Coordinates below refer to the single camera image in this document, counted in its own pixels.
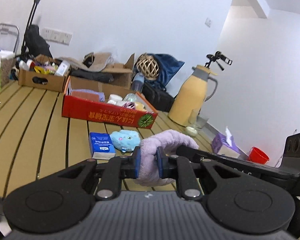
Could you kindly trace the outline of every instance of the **power outlet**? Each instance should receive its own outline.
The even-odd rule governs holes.
[[[62,33],[61,38],[59,40],[60,43],[69,45],[72,39],[71,33]]]
[[[49,28],[43,28],[41,31],[41,36],[47,41],[59,42],[66,45],[69,45],[72,39],[72,33],[65,33]]]
[[[55,42],[59,42],[60,38],[61,38],[62,32],[59,31],[52,31],[50,40],[51,41],[55,41]]]
[[[41,31],[41,36],[42,36],[42,38],[44,38],[45,40],[48,41],[48,40],[50,40],[52,32],[53,32],[52,29],[43,28]]]

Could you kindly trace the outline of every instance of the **wicker ball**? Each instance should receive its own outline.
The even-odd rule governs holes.
[[[147,55],[146,53],[138,58],[137,70],[148,80],[156,80],[159,75],[158,63],[153,56]]]

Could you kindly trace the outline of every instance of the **brown cardboard box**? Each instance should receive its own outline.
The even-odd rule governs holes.
[[[102,72],[112,74],[114,78],[114,81],[111,82],[112,85],[121,86],[129,89],[131,87],[133,65],[134,54],[130,56],[127,63],[114,63],[111,65],[107,65]]]
[[[57,60],[44,56],[39,55],[35,58],[36,61],[44,64],[45,62],[49,61],[50,63],[60,63]],[[27,71],[24,69],[19,70],[19,85],[28,86],[28,87],[35,87],[35,88],[42,88],[52,91],[63,92],[64,87],[66,85],[66,81],[68,78],[69,72],[60,77],[54,75],[45,75],[41,73],[37,73],[34,71]]]

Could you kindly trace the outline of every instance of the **gray thermos handle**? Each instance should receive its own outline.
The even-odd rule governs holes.
[[[211,94],[210,96],[208,96],[208,97],[206,98],[205,101],[208,101],[208,100],[214,95],[214,93],[216,92],[217,87],[218,87],[218,80],[216,80],[215,78],[213,78],[213,77],[211,77],[211,76],[208,76],[208,79],[210,79],[210,80],[212,80],[213,82],[215,82],[215,83],[216,83],[216,86],[215,86],[215,88],[214,88],[212,94]]]

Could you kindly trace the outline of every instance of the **tissue box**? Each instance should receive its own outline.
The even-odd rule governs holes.
[[[218,133],[211,143],[213,153],[238,158],[240,156],[240,151],[234,143],[233,136],[231,136],[230,139],[232,146],[227,143],[225,135]]]
[[[115,156],[114,146],[107,133],[91,132],[89,135],[91,157],[100,160],[110,160]]]

